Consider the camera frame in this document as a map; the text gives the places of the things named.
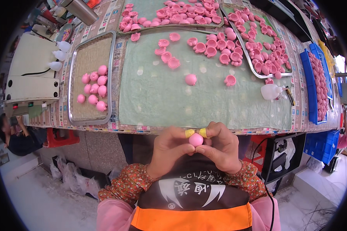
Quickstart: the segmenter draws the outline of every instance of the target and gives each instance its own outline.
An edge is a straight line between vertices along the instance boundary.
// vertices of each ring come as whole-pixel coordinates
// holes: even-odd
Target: floral sleeve
[[[265,185],[260,178],[256,175],[257,167],[249,162],[243,162],[242,168],[234,175],[226,174],[224,180],[225,184],[235,186],[243,191],[249,193],[249,201],[252,202],[258,198],[266,197],[267,192]]]
[[[147,166],[130,164],[122,169],[119,177],[112,180],[112,185],[102,188],[99,193],[99,202],[107,198],[119,199],[133,206],[139,198],[140,192],[147,191],[157,179],[151,178]]]

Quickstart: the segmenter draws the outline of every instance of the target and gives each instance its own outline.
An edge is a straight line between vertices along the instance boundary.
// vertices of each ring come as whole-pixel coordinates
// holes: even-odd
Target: pink toy half shell
[[[189,143],[193,145],[194,147],[197,147],[199,145],[203,144],[203,136],[199,135],[198,133],[194,133],[189,137]]]
[[[97,93],[97,92],[98,92],[98,89],[99,89],[99,84],[93,84],[93,85],[91,86],[90,93]]]
[[[106,93],[107,93],[107,88],[106,88],[106,86],[105,86],[105,85],[100,86],[99,89],[98,89],[98,93],[99,93],[99,95],[100,95],[101,97],[104,98],[104,97],[106,96]]]
[[[85,101],[85,96],[83,95],[83,94],[79,94],[78,96],[77,96],[77,102],[79,103],[79,104],[82,104],[84,101]]]
[[[97,110],[98,111],[103,112],[106,110],[107,107],[108,107],[108,105],[104,101],[97,102]]]
[[[107,77],[106,76],[99,76],[98,78],[98,85],[99,86],[102,86],[102,85],[105,85],[106,84],[106,81],[107,81]]]
[[[82,76],[82,79],[81,81],[84,83],[84,84],[88,84],[90,82],[90,75],[88,73],[84,74]]]
[[[85,87],[83,88],[83,92],[85,94],[90,94],[90,90],[91,90],[91,85],[90,84],[86,84]]]
[[[98,75],[98,72],[97,72],[97,71],[94,71],[94,72],[91,73],[90,79],[91,79],[92,81],[97,81],[98,78],[99,78],[99,75]]]
[[[99,68],[98,68],[98,74],[99,75],[105,75],[106,74],[106,72],[107,72],[107,67],[106,67],[106,65],[102,65],[102,66],[100,66]]]
[[[185,82],[190,86],[194,86],[196,83],[196,76],[194,74],[189,74],[185,76]]]
[[[88,100],[89,104],[93,104],[93,105],[96,105],[98,102],[98,98],[96,95],[90,95],[87,100]]]
[[[236,84],[236,78],[233,75],[228,75],[223,82],[226,83],[226,86],[233,86]]]

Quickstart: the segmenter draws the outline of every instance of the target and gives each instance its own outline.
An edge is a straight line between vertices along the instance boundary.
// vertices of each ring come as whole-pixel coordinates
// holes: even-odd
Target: red stool
[[[57,130],[56,132],[56,137],[54,138],[54,134],[53,134],[53,128],[52,127],[48,127],[47,128],[47,136],[48,136],[48,145],[46,146],[44,143],[44,147],[60,147],[63,145],[73,145],[75,143],[79,143],[80,142],[80,138],[78,136],[74,136],[73,134],[73,130],[68,130],[69,133],[69,138],[65,138],[65,137],[61,137],[59,130]]]

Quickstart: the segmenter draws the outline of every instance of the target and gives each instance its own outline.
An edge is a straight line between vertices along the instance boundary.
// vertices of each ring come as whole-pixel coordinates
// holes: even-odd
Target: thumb
[[[199,145],[195,148],[195,151],[208,157],[214,163],[216,163],[224,154],[222,151],[208,145]]]
[[[194,152],[195,147],[189,143],[177,146],[170,150],[172,156],[176,156],[178,159],[180,156],[185,155],[190,152]]]

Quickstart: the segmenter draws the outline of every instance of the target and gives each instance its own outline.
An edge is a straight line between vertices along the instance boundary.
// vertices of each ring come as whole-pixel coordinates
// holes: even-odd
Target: white machine
[[[51,52],[57,50],[56,43],[30,34],[22,35],[5,90],[4,112],[8,117],[28,114],[28,107],[46,107],[59,99],[59,80],[54,78],[55,71],[22,76],[49,69],[48,63],[56,60]]]

